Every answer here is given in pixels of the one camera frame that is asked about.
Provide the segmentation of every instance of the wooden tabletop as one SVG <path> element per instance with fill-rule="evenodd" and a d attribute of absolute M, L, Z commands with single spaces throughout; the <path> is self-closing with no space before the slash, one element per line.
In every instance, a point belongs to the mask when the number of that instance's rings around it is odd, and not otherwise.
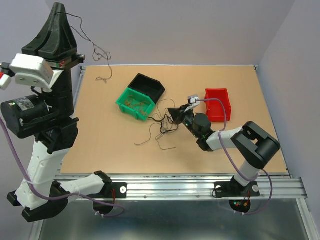
<path fill-rule="evenodd" d="M 176 107 L 187 104 L 188 96 L 205 97 L 206 89 L 226 88 L 232 108 L 227 130 L 253 121 L 276 137 L 274 126 L 253 66 L 113 66 L 113 77 L 104 83 L 97 77 L 107 78 L 107 66 L 86 68 L 76 105 L 75 116 L 79 135 L 65 157 L 61 173 L 88 174 L 103 171 L 106 174 L 207 174 L 234 173 L 223 150 L 204 152 L 197 139 L 183 125 L 178 131 L 164 135 L 159 144 L 155 137 L 160 126 L 151 127 L 152 120 L 140 121 L 120 111 L 116 100 L 138 73 L 160 81 L 166 91 L 161 97 L 173 99 Z M 173 102 L 158 104 L 163 115 Z M 201 103 L 196 113 L 205 113 Z M 223 123 L 212 123 L 212 129 L 222 129 Z M 240 167 L 244 161 L 237 149 L 230 155 Z M 270 173 L 286 173 L 286 165 L 279 151 L 265 168 Z"/>

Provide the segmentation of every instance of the black bin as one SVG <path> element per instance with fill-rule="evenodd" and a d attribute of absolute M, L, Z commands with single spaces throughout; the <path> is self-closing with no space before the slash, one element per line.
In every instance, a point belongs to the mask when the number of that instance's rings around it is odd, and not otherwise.
<path fill-rule="evenodd" d="M 157 104 L 162 94 L 165 92 L 165 87 L 158 80 L 152 79 L 141 73 L 138 73 L 128 88 L 147 95 L 151 100 Z"/>

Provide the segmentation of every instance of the robotic arm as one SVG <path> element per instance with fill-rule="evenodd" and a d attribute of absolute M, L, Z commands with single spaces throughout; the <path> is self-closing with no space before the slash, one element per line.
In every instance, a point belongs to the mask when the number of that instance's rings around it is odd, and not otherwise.
<path fill-rule="evenodd" d="M 77 43 L 64 13 L 65 6 L 55 3 L 44 27 L 31 43 L 22 48 L 22 54 L 17 54 L 11 63 L 1 64 L 2 90 L 15 77 L 17 84 L 30 86 L 35 93 L 1 104 L 2 115 L 11 132 L 20 139 L 35 136 L 27 169 L 29 179 L 24 179 L 20 187 L 7 196 L 13 206 L 24 207 L 22 216 L 27 222 L 55 217 L 80 194 L 112 198 L 111 189 L 115 188 L 111 179 L 101 171 L 75 181 L 54 181 L 62 160 L 78 135 L 79 119 L 71 117 L 75 111 L 71 68 L 85 60 L 84 55 L 77 54 Z M 41 92 L 36 91 L 36 87 L 41 88 Z M 34 194 L 29 184 L 46 198 L 77 195 L 47 200 Z M 117 198 L 126 197 L 123 189 L 116 192 Z"/>
<path fill-rule="evenodd" d="M 194 114 L 193 109 L 200 104 L 199 101 L 198 95 L 193 95 L 188 98 L 188 104 L 169 108 L 174 123 L 185 125 L 197 138 L 196 143 L 203 151 L 237 148 L 245 158 L 231 181 L 218 183 L 220 188 L 216 191 L 216 197 L 245 197 L 248 191 L 252 197 L 259 196 L 259 191 L 252 189 L 258 185 L 254 179 L 280 150 L 279 142 L 252 121 L 233 130 L 213 131 L 205 114 Z"/>

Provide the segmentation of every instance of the green plastic bin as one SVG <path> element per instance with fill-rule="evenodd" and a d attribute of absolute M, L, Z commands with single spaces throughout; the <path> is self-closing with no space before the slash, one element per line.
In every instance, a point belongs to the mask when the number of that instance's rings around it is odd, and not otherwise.
<path fill-rule="evenodd" d="M 156 104 L 150 97 L 138 91 L 127 88 L 116 101 L 121 112 L 130 114 L 138 120 L 145 121 L 151 114 Z"/>

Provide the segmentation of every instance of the red plastic bin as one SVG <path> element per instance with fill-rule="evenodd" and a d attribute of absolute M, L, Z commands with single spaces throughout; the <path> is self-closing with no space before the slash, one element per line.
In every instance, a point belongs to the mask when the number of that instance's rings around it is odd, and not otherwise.
<path fill-rule="evenodd" d="M 207 88 L 205 90 L 204 99 L 219 99 L 225 108 L 226 112 L 226 120 L 230 121 L 231 118 L 231 105 L 229 101 L 229 95 L 226 88 L 217 88 L 210 89 Z M 205 114 L 208 116 L 210 122 L 224 122 L 224 110 L 218 101 L 206 101 L 206 112 Z"/>

